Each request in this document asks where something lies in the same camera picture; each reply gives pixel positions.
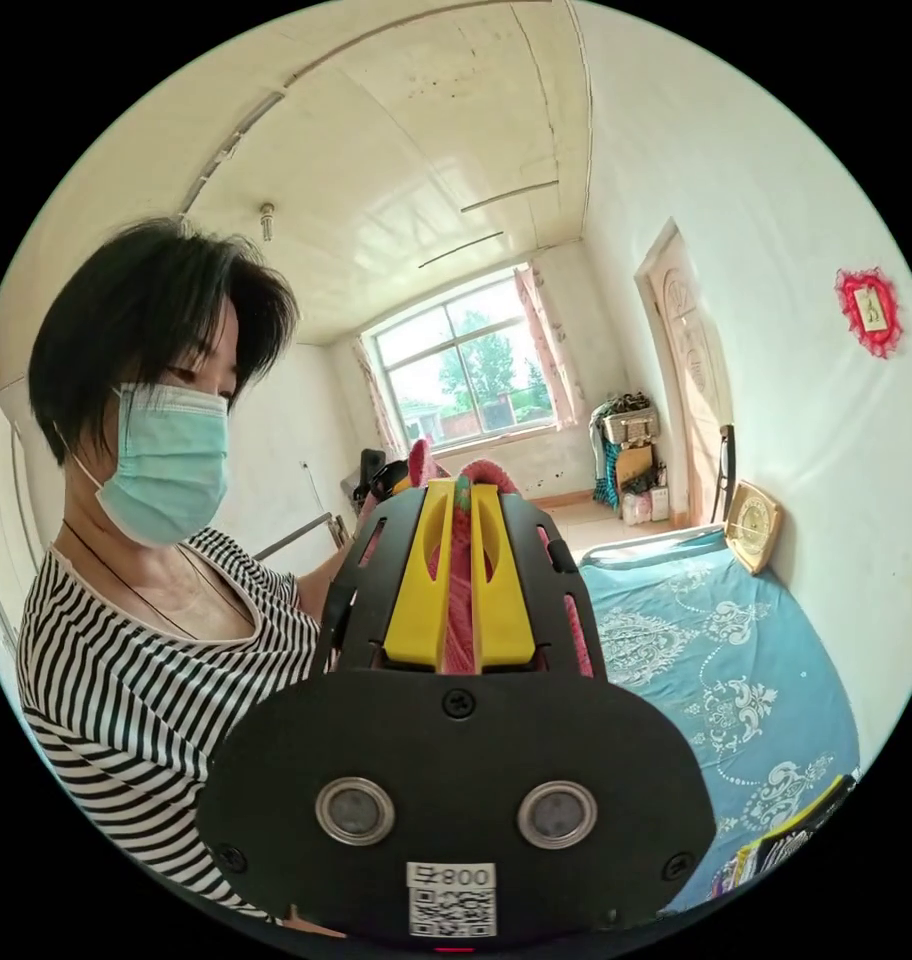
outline black cord necklace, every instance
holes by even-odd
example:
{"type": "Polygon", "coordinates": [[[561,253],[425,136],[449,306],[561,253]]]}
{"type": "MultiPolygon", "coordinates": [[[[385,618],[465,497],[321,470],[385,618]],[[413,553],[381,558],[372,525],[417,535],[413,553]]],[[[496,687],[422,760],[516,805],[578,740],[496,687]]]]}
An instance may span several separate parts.
{"type": "MultiPolygon", "coordinates": [[[[145,603],[146,606],[149,607],[149,609],[153,611],[153,613],[155,613],[158,617],[162,617],[167,623],[172,624],[180,633],[185,634],[185,635],[186,635],[187,637],[189,637],[191,640],[195,640],[196,643],[200,643],[200,642],[201,642],[200,639],[199,639],[199,637],[197,637],[197,636],[195,636],[194,634],[190,633],[185,627],[181,627],[181,626],[180,626],[175,620],[173,620],[171,617],[167,617],[166,614],[163,613],[162,610],[158,609],[158,608],[155,607],[152,603],[150,603],[149,600],[147,600],[138,590],[135,589],[135,587],[131,587],[131,586],[72,528],[72,526],[71,526],[65,519],[63,520],[63,525],[64,525],[64,526],[66,527],[66,529],[69,530],[69,532],[99,561],[99,563],[101,563],[127,590],[129,590],[130,593],[134,594],[134,595],[135,595],[136,597],[138,597],[143,603],[145,603]]],[[[186,562],[193,568],[193,573],[196,574],[196,579],[197,579],[197,580],[204,580],[204,581],[206,581],[207,583],[209,583],[209,581],[208,581],[208,579],[207,579],[206,577],[200,576],[200,573],[199,573],[198,568],[196,567],[196,564],[193,563],[193,561],[190,560],[189,557],[186,556],[186,554],[183,552],[183,550],[180,549],[180,548],[177,548],[177,549],[179,549],[179,552],[183,555],[183,557],[185,558],[186,562]]],[[[212,589],[212,591],[219,597],[219,599],[222,600],[223,603],[225,603],[228,607],[230,607],[230,609],[232,609],[234,613],[239,613],[239,608],[238,608],[235,604],[230,603],[230,601],[227,600],[227,599],[222,595],[222,593],[220,593],[220,591],[217,590],[211,583],[209,584],[209,586],[210,586],[210,589],[212,589]]],[[[244,616],[244,619],[247,621],[247,623],[250,623],[250,620],[249,620],[249,617],[248,617],[248,616],[244,616]]]]}

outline blue bedsheet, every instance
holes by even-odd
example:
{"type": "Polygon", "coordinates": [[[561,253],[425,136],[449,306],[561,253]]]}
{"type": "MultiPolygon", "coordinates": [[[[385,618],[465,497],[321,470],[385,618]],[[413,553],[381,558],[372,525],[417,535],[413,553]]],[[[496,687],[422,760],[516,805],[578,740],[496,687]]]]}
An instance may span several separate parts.
{"type": "Polygon", "coordinates": [[[704,901],[736,851],[859,763],[832,661],[779,582],[752,577],[712,533],[658,556],[587,557],[609,679],[658,707],[689,740],[717,836],[670,908],[704,901]]]}

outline surgical face mask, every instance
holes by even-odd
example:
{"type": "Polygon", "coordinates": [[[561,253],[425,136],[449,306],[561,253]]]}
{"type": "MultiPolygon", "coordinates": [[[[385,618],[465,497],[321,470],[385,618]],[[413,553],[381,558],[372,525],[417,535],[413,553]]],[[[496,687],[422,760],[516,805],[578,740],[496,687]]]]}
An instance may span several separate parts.
{"type": "Polygon", "coordinates": [[[124,384],[116,472],[96,500],[135,543],[172,546],[209,526],[229,488],[227,403],[182,387],[124,384]]]}

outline tiled floor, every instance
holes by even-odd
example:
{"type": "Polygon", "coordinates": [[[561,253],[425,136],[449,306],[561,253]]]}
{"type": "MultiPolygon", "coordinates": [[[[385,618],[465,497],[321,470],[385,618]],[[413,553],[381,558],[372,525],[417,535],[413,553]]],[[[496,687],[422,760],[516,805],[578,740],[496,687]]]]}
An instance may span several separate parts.
{"type": "Polygon", "coordinates": [[[672,527],[668,520],[629,526],[613,510],[599,503],[579,503],[570,507],[554,507],[546,511],[559,528],[560,536],[569,544],[578,563],[593,547],[636,537],[651,537],[672,527]]]}

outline screw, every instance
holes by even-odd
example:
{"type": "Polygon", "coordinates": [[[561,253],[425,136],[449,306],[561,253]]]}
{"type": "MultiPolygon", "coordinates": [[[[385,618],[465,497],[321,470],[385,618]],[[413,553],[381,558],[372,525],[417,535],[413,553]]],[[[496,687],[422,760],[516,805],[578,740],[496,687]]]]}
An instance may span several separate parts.
{"type": "Polygon", "coordinates": [[[443,697],[443,712],[453,720],[465,720],[476,709],[476,698],[468,690],[450,690],[443,697]]]}
{"type": "Polygon", "coordinates": [[[220,844],[216,848],[216,859],[225,870],[230,873],[245,873],[246,858],[235,847],[227,843],[220,844]]]}
{"type": "Polygon", "coordinates": [[[675,857],[670,857],[663,867],[663,879],[678,880],[684,873],[689,873],[693,868],[693,855],[691,853],[677,853],[675,857]]]}

